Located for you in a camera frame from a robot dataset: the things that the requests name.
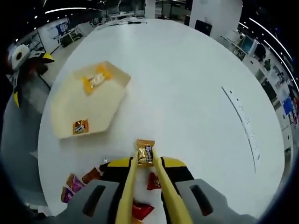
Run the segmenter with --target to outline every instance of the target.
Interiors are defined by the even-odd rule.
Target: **beige tray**
[[[105,81],[87,96],[81,78],[96,75],[96,68],[100,64],[106,67],[113,79]],[[51,102],[51,119],[55,135],[63,139],[105,131],[125,94],[125,87],[130,79],[129,74],[110,62],[89,65],[69,74]],[[89,132],[73,135],[73,123],[86,119]]]

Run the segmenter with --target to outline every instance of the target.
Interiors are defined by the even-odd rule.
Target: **wrapped candy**
[[[71,190],[69,190],[65,187],[62,188],[62,194],[61,194],[60,200],[63,203],[68,203],[73,196],[74,196],[74,194],[73,194],[73,192],[71,192]]]
[[[89,173],[85,174],[82,177],[82,181],[84,184],[88,184],[92,180],[99,180],[101,178],[100,172],[96,169],[93,168]]]
[[[71,188],[74,193],[80,191],[85,185],[74,175],[70,174],[66,184]]]
[[[102,65],[97,67],[96,72],[97,74],[91,78],[82,78],[84,89],[88,95],[92,94],[102,83],[112,78],[110,72]]]
[[[153,190],[153,189],[161,189],[161,185],[158,176],[154,172],[151,172],[149,174],[149,183],[148,183],[147,190]]]
[[[88,121],[79,120],[73,123],[73,134],[82,134],[89,131]]]
[[[138,165],[152,166],[153,163],[153,146],[155,141],[137,139],[136,145],[138,148]]]
[[[132,216],[137,220],[143,220],[153,210],[154,207],[149,204],[133,201]]]

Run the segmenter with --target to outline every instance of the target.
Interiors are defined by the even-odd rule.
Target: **white table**
[[[284,170],[283,138],[268,96],[215,40],[174,21],[147,22],[94,30],[57,76],[38,141],[40,179],[51,212],[66,208],[60,195],[69,173],[83,175],[104,158],[130,156],[133,142],[143,138],[156,141],[160,156],[185,162],[193,177],[224,194],[233,210],[259,217]],[[109,130],[58,140],[50,119],[53,95],[72,70],[105,60],[132,76]],[[256,173],[248,139],[222,86],[235,92],[250,118],[261,155]]]

